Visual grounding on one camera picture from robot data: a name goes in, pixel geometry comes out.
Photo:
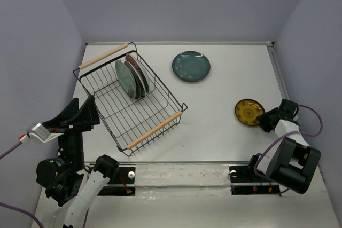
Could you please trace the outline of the small yellow patterned dish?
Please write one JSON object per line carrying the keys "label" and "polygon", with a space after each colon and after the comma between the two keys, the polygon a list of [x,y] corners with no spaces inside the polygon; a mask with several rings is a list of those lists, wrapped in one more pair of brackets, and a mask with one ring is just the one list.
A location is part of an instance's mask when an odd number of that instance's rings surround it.
{"label": "small yellow patterned dish", "polygon": [[235,117],[248,127],[257,127],[260,123],[257,117],[265,112],[264,107],[258,101],[248,98],[240,100],[234,108]]}

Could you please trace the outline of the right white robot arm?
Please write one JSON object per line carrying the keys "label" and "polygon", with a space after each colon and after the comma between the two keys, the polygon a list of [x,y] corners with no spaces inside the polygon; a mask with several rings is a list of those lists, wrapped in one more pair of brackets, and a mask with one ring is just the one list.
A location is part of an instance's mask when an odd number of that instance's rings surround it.
{"label": "right white robot arm", "polygon": [[[312,111],[320,128],[315,134],[300,130],[297,121],[300,108]],[[321,158],[321,152],[310,146],[304,136],[317,137],[323,130],[319,113],[305,105],[282,99],[280,105],[256,118],[264,132],[274,132],[277,139],[263,153],[253,155],[246,175],[252,181],[261,178],[285,187],[280,194],[292,190],[298,194],[307,192]]]}

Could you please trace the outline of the light green flower plate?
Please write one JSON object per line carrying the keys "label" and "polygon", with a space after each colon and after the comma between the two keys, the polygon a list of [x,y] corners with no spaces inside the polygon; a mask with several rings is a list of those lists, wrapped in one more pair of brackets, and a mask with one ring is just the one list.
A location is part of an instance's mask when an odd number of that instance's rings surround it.
{"label": "light green flower plate", "polygon": [[136,82],[130,69],[121,61],[115,62],[118,81],[130,98],[136,97]]}

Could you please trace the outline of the red and teal floral plate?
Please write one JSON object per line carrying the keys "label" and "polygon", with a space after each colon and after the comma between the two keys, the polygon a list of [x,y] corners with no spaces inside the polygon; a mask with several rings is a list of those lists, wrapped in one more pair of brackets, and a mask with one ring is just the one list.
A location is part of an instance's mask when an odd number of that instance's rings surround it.
{"label": "red and teal floral plate", "polygon": [[126,54],[126,60],[129,63],[131,63],[134,66],[134,68],[140,73],[140,75],[144,81],[146,94],[150,93],[150,89],[151,89],[150,79],[149,79],[147,70],[143,66],[142,62],[137,60],[136,58],[134,58],[131,54]]}

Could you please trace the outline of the white orange sunburst plate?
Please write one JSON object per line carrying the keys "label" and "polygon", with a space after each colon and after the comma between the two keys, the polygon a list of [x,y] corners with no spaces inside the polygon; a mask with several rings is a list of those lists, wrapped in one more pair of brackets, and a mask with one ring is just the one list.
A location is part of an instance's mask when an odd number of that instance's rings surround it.
{"label": "white orange sunburst plate", "polygon": [[144,98],[146,96],[146,89],[145,89],[145,85],[144,85],[142,77],[138,74],[137,69],[130,62],[125,60],[124,64],[129,68],[129,70],[133,74],[133,77],[136,77],[136,78],[140,79],[140,82],[141,82],[141,84],[143,86],[143,93],[142,93],[141,98]]}

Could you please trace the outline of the small blue patterned dish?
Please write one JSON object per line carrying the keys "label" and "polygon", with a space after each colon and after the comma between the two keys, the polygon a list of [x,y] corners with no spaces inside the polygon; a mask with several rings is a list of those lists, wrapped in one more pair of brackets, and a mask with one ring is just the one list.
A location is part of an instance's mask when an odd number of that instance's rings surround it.
{"label": "small blue patterned dish", "polygon": [[136,84],[136,96],[135,96],[135,98],[139,99],[143,93],[143,86],[140,82],[140,79],[138,79],[136,77],[134,77],[134,79],[135,79],[135,84]]}

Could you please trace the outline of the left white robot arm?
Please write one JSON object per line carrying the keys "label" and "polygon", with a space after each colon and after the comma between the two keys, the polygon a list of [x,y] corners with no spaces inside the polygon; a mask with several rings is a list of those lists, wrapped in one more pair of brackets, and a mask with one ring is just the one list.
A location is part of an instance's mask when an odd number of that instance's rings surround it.
{"label": "left white robot arm", "polygon": [[49,203],[44,210],[44,227],[81,227],[87,210],[101,189],[115,181],[119,163],[108,155],[96,160],[84,184],[85,168],[83,132],[100,123],[94,96],[83,105],[78,98],[54,118],[42,123],[42,131],[58,138],[58,156],[41,161],[36,168],[36,181],[45,189]]}

